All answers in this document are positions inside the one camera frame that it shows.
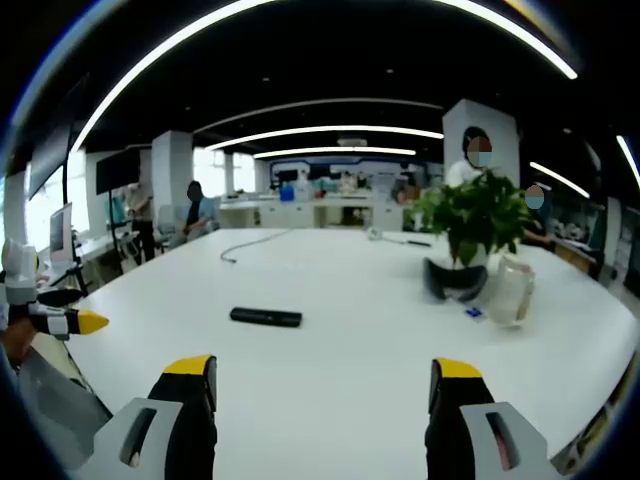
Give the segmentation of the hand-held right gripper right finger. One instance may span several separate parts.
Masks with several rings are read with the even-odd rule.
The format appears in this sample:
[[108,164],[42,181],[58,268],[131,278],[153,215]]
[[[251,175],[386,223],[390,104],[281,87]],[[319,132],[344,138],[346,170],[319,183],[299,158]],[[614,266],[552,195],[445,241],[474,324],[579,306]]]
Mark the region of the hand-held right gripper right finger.
[[496,402],[472,365],[432,361],[424,442],[429,479],[560,479],[547,441],[511,404]]

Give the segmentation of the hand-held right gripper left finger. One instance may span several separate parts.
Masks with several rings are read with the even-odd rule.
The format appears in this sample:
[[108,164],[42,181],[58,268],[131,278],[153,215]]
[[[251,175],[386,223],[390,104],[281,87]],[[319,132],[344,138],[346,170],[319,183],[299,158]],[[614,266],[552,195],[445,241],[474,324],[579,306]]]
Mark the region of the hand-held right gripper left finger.
[[145,398],[135,398],[94,436],[76,479],[211,479],[217,359],[204,354],[164,369]]

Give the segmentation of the person's left hand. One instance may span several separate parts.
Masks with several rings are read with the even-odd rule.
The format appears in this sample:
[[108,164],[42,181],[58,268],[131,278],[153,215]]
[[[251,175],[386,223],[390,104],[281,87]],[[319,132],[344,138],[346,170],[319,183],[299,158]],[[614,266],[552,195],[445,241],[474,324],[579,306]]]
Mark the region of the person's left hand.
[[36,334],[28,317],[15,320],[1,332],[1,342],[13,368],[18,368],[23,363]]

